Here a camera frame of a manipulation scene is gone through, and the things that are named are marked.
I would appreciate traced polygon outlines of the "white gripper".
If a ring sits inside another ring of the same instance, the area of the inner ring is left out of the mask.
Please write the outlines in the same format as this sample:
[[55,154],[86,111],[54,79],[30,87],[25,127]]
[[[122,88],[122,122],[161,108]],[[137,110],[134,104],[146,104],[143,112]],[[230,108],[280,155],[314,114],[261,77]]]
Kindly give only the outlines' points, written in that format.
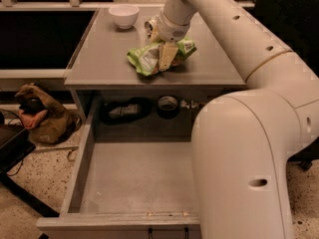
[[173,61],[178,47],[176,43],[184,38],[189,29],[189,24],[178,14],[169,14],[165,11],[159,12],[158,17],[158,32],[153,32],[150,37],[152,43],[165,42],[159,45],[159,69],[166,71]]

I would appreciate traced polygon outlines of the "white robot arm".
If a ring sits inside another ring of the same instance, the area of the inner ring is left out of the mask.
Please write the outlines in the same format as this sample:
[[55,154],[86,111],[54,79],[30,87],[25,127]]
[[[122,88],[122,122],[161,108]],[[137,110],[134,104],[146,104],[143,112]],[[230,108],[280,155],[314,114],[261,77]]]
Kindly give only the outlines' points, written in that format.
[[286,163],[319,135],[319,79],[233,0],[166,0],[160,37],[184,37],[194,14],[246,84],[207,103],[193,125],[202,239],[294,239]]

